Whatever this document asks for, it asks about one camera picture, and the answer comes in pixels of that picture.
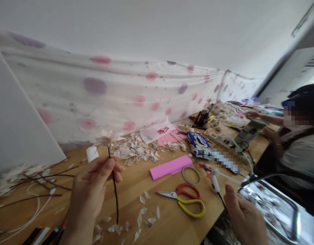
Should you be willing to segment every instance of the yellow scissors handle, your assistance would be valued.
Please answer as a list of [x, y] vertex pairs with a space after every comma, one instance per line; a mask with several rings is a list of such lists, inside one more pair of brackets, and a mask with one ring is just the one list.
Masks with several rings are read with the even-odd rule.
[[[201, 200], [199, 199], [191, 199], [191, 200], [182, 200], [180, 199], [179, 197], [177, 198], [177, 204], [181, 207], [181, 209], [186, 213], [188, 214], [189, 216], [191, 216], [192, 218], [202, 218], [202, 216], [204, 215], [204, 212], [205, 212], [205, 207], [204, 207], [204, 204]], [[183, 204], [192, 204], [192, 203], [200, 203], [201, 207], [202, 207], [202, 211], [198, 214], [194, 214], [194, 213], [191, 213], [190, 211], [188, 211]]]

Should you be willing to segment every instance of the scissors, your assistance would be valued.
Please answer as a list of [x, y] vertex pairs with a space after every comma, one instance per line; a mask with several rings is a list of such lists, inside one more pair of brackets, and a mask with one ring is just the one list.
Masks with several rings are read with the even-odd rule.
[[[184, 186], [188, 186], [190, 188], [192, 188], [193, 190], [195, 190], [195, 192], [198, 194], [197, 196], [194, 196], [186, 191], [181, 191], [181, 189], [184, 187]], [[198, 191], [198, 189], [196, 189], [193, 185], [189, 184], [189, 183], [183, 183], [181, 185], [179, 185], [177, 188], [176, 188], [176, 192], [157, 192], [158, 194], [160, 195], [163, 195], [163, 196], [167, 196], [167, 197], [172, 197], [172, 198], [175, 198], [178, 202], [177, 204], [181, 207], [181, 209], [189, 216], [191, 216], [192, 218], [202, 218], [202, 216], [204, 215], [204, 212], [205, 212], [205, 207], [204, 207], [204, 204], [203, 202], [200, 200], [201, 199], [201, 196], [200, 196], [200, 192]], [[179, 194], [184, 194], [190, 198], [192, 198], [191, 200], [182, 200], [178, 197]], [[183, 204], [191, 204], [191, 203], [199, 203], [202, 207], [202, 211], [198, 214], [194, 214], [190, 211], [188, 211]]]

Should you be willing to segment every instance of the red scissors handle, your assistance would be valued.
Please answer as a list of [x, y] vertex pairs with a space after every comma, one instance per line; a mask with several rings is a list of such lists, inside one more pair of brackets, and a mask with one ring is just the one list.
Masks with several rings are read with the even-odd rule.
[[[181, 189], [184, 187], [184, 186], [188, 186], [190, 188], [192, 188], [193, 190], [195, 190], [195, 192], [198, 194], [197, 196], [194, 196], [186, 191], [181, 191]], [[198, 191], [198, 189], [196, 189], [193, 185], [189, 184], [189, 183], [183, 183], [181, 185], [179, 185], [177, 188], [176, 188], [176, 194], [179, 195], [179, 194], [184, 194], [192, 199], [201, 199], [201, 196], [200, 196], [200, 192]]]

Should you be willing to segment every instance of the polka dot cloth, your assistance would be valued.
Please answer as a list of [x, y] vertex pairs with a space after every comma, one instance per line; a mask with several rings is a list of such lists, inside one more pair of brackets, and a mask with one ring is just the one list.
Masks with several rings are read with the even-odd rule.
[[241, 100], [260, 85], [258, 79], [231, 72], [223, 77], [224, 71], [194, 64], [74, 54], [6, 32], [0, 40], [8, 65], [63, 145], [94, 143], [102, 129], [127, 134], [166, 117], [185, 119], [206, 108], [207, 98]]

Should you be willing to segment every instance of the white wall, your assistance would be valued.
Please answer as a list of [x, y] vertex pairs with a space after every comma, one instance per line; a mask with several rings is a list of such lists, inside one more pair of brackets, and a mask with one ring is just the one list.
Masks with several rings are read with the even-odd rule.
[[173, 60], [265, 77], [297, 41], [291, 32], [312, 2], [4, 0], [0, 29], [70, 52]]

